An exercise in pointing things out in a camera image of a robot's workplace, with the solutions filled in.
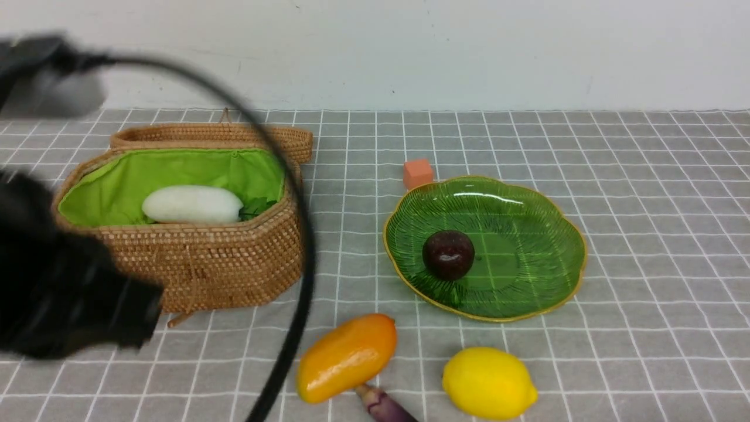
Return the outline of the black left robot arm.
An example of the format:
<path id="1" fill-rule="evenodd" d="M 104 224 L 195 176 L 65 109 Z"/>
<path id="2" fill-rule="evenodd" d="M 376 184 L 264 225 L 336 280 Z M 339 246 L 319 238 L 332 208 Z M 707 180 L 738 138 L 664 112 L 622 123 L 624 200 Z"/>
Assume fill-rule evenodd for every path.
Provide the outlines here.
<path id="1" fill-rule="evenodd" d="M 2 116 L 77 118 L 99 109 L 97 62 L 59 35 L 2 38 Z M 163 288 L 119 270 L 101 240 L 61 228 L 53 191 L 2 169 L 2 351 L 64 359 L 152 339 Z"/>

